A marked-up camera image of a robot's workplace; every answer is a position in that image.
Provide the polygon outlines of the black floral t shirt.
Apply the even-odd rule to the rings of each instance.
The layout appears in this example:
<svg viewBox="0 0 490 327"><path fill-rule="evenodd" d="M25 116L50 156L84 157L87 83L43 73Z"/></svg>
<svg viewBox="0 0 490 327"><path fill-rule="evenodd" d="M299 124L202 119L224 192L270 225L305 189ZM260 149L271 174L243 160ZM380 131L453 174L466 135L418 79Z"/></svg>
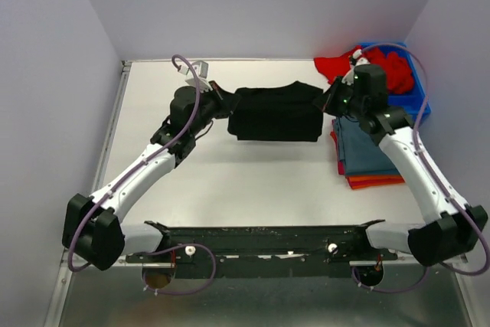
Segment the black floral t shirt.
<svg viewBox="0 0 490 327"><path fill-rule="evenodd" d="M323 90L296 81L282 87L242 87L240 102L228 119L227 131L241 141L316 142L323 112L314 100Z"/></svg>

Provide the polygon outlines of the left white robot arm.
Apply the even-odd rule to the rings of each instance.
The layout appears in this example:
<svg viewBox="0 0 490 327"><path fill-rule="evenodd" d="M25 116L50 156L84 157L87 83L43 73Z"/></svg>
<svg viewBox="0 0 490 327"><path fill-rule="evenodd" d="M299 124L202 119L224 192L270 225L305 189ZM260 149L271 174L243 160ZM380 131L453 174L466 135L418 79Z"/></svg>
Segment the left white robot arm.
<svg viewBox="0 0 490 327"><path fill-rule="evenodd" d="M125 225L134 204L164 175L181 164L196 146L197 134L216 119L230 117L240 101L236 93L215 82L205 92L194 87L175 91L170 113L142 154L121 174L91 195L74 195L67 204L62 244L69 269L79 256L99 270L109 269L121 256L144 253L154 262L170 251L164 226L152 221Z"/></svg>

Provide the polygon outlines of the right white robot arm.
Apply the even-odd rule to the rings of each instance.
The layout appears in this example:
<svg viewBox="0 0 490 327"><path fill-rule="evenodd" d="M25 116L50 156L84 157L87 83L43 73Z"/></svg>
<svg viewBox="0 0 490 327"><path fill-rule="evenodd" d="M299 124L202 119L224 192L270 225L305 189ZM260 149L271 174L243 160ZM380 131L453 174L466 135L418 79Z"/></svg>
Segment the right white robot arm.
<svg viewBox="0 0 490 327"><path fill-rule="evenodd" d="M388 103L384 70L376 64L358 65L314 101L322 112L350 116L391 160L414 196L423 223L370 224L352 241L354 254L367 260L380 249L412 255L431 267L473 250L480 242L489 249L482 231L488 214L471 206L442 174L425 149L411 116Z"/></svg>

